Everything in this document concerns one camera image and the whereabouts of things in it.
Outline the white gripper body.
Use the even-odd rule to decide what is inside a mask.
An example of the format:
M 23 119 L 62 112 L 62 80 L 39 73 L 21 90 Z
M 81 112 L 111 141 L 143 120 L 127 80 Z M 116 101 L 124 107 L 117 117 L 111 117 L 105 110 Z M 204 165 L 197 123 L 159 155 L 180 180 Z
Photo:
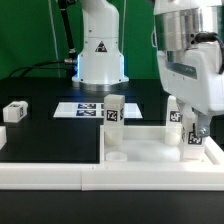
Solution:
M 221 53 L 217 43 L 186 51 L 183 63 L 169 63 L 163 51 L 157 52 L 157 61 L 166 92 L 205 115 L 224 114 L 224 72 L 218 73 Z

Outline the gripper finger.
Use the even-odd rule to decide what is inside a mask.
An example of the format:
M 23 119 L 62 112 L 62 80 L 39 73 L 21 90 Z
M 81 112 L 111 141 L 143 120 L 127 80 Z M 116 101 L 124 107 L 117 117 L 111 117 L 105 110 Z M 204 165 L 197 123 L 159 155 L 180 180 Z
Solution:
M 210 135 L 211 118 L 201 112 L 196 113 L 195 128 L 198 138 L 206 138 Z
M 191 107 L 188 104 L 180 101 L 178 103 L 178 108 L 182 116 L 181 123 L 184 127 L 187 127 L 191 120 Z

